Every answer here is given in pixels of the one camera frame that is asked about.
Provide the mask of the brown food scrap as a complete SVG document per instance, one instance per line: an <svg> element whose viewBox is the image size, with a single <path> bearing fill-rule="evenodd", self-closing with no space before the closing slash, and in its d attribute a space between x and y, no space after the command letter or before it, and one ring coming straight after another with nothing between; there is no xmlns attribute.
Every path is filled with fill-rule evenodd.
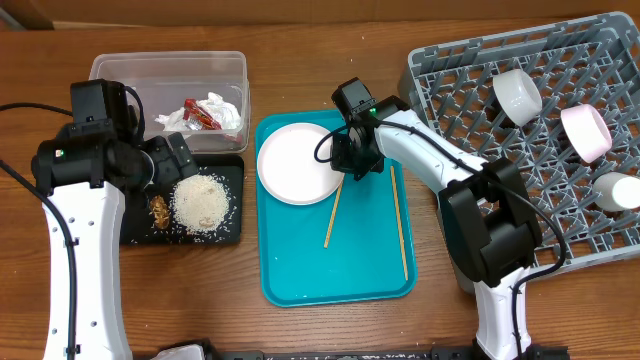
<svg viewBox="0 0 640 360"><path fill-rule="evenodd" d="M154 196L149 202L149 209L154 217L154 226L166 230L170 223L170 212L164 198L161 195Z"/></svg>

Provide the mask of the white napkin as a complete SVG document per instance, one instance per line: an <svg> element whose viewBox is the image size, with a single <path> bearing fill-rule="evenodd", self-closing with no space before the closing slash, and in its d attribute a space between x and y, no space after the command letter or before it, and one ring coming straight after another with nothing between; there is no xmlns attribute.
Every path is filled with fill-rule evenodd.
<svg viewBox="0 0 640 360"><path fill-rule="evenodd" d="M182 107L169 115L158 115L154 121L164 126L164 131L218 131L238 130L242 118L235 105L222 96L209 92L203 100L187 98ZM228 140L240 143L242 135L225 133Z"/></svg>

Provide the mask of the teal serving tray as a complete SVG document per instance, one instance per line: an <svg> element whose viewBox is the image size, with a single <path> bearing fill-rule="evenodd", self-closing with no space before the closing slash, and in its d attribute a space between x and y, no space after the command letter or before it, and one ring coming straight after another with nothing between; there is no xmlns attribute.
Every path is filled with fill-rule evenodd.
<svg viewBox="0 0 640 360"><path fill-rule="evenodd" d="M409 280L405 281L390 176L395 167ZM347 178L329 247L324 249L336 193L313 205L289 205L256 187L261 284L280 307L396 298L417 280L402 166Z"/></svg>

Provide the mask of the red foil wrapper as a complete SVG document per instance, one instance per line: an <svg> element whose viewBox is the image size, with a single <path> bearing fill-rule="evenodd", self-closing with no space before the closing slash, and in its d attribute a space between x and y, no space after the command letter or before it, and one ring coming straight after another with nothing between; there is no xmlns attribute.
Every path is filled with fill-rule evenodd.
<svg viewBox="0 0 640 360"><path fill-rule="evenodd" d="M216 93L208 98L184 102L183 121L189 130L234 130L241 125L241 117L235 105L226 102Z"/></svg>

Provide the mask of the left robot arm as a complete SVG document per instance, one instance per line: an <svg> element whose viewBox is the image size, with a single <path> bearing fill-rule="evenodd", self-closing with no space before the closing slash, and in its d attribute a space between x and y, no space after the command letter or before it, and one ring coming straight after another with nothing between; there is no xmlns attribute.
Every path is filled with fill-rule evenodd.
<svg viewBox="0 0 640 360"><path fill-rule="evenodd" d="M183 136L145 139L141 103L120 82L71 86L72 122L32 159L50 239L47 359L130 359L119 245L126 199L145 203L197 174Z"/></svg>

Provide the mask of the clear plastic bin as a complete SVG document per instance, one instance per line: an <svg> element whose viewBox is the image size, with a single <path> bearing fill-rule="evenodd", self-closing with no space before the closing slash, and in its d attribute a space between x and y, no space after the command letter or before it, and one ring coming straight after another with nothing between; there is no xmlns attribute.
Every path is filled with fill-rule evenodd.
<svg viewBox="0 0 640 360"><path fill-rule="evenodd" d="M225 133L236 130L182 131L192 152L240 153L247 147L251 102L246 57L239 51L164 51L103 54L95 58L89 78L117 81L133 88L144 109L146 139L166 137L156 123L158 115L169 115L183 106L187 98L203 100L217 93L236 106L242 124L237 130L240 143Z"/></svg>

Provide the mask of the grey dish rack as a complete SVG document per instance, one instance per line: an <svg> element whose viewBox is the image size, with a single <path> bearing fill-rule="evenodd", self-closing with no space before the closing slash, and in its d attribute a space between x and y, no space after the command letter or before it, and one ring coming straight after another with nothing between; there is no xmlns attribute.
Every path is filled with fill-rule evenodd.
<svg viewBox="0 0 640 360"><path fill-rule="evenodd" d="M493 93L494 77L520 69L534 81L541 112L514 125ZM635 258L637 210L598 207L592 184L611 172L639 172L639 31L609 12L565 22L412 50L398 85L401 98L437 134L489 160L518 165L531 200L547 215L538 266L565 257L564 271ZM585 162L560 115L594 107L612 146Z"/></svg>

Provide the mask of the grey bowl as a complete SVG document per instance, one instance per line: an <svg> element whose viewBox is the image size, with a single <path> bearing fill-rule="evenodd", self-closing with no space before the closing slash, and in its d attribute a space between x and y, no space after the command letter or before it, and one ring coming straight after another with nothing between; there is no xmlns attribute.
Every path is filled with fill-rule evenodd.
<svg viewBox="0 0 640 360"><path fill-rule="evenodd" d="M506 116L518 127L532 121L542 110L542 97L533 79L521 69L492 78L493 90Z"/></svg>

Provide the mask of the wooden chopstick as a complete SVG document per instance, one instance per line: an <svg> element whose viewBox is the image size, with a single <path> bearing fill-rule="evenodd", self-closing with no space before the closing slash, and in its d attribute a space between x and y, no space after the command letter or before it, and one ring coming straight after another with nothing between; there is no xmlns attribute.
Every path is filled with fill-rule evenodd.
<svg viewBox="0 0 640 360"><path fill-rule="evenodd" d="M407 266L407 258L406 258L404 232L403 232L402 218L401 218L401 213L400 213L400 204L399 204L399 196L398 196L398 186L397 186L397 182L396 182L396 173L395 173L395 167L393 165L390 166L390 176L391 176L391 184L392 184L392 191L393 191L393 198L394 198L394 208L395 208L395 214L396 214L396 224L397 224L397 231L398 231L398 238L399 238L399 247L400 247L400 253L401 253L401 260L402 260L402 266L403 266L403 272L404 272L404 279L405 279L405 281L408 281L409 280L409 276L408 276L408 266Z"/></svg>
<svg viewBox="0 0 640 360"><path fill-rule="evenodd" d="M338 188L336 190L334 204L333 204L333 207L332 207L332 212L331 212L331 216L330 216L330 219L329 219L329 224L328 224L328 228L327 228L327 232L326 232L326 236L325 236L324 249L327 249L329 247L329 244L330 244L331 235L332 235L332 231L333 231L333 228L334 228L334 223L335 223L335 219L336 219L336 215L337 215L337 211L338 211L338 207L339 207L339 203L340 203L340 198L341 198L341 194L342 194L343 183L344 183L344 181L341 181L341 183L339 184L339 186L338 186Z"/></svg>

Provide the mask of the white cup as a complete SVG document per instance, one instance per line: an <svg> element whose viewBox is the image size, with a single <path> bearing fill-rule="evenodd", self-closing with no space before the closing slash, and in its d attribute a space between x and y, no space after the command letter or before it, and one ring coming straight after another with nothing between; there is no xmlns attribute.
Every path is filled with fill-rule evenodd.
<svg viewBox="0 0 640 360"><path fill-rule="evenodd" d="M639 207L639 178L618 172L598 177L593 191L599 193L596 205L606 211L625 211Z"/></svg>

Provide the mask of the white plate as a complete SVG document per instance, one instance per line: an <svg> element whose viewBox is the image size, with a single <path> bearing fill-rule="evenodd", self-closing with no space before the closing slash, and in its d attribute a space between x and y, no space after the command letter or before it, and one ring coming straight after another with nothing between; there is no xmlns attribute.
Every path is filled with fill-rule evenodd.
<svg viewBox="0 0 640 360"><path fill-rule="evenodd" d="M333 194L344 174L329 163L330 142L316 150L329 130L312 123L285 125L267 137L257 158L259 180L274 198L290 205L311 205Z"/></svg>

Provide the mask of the white bowl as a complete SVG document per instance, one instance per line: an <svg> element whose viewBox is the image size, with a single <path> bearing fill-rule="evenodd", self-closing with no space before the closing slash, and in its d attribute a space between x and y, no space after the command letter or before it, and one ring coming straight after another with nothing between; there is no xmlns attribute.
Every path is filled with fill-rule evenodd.
<svg viewBox="0 0 640 360"><path fill-rule="evenodd" d="M612 147L612 137L598 110L589 104L563 109L564 131L582 160L592 163Z"/></svg>

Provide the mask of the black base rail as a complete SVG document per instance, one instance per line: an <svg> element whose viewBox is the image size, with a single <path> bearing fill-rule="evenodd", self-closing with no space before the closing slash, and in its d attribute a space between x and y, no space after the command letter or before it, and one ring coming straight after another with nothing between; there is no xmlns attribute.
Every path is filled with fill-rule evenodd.
<svg viewBox="0 0 640 360"><path fill-rule="evenodd" d="M258 350L219 352L207 339L183 342L161 349L155 355L134 355L134 359L205 360L480 360L488 359L476 344L435 346L429 350L386 352L264 353Z"/></svg>

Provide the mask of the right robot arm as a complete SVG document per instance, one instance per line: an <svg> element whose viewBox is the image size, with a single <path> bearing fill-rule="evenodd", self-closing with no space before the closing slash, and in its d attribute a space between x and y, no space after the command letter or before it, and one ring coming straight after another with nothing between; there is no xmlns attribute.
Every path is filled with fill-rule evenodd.
<svg viewBox="0 0 640 360"><path fill-rule="evenodd" d="M437 197L440 226L458 277L471 282L479 327L476 356L517 359L531 338L526 330L523 281L542 241L535 207L517 166L487 161L431 130L396 96L376 100L353 78L331 100L344 119L333 131L332 169L356 180L399 162Z"/></svg>

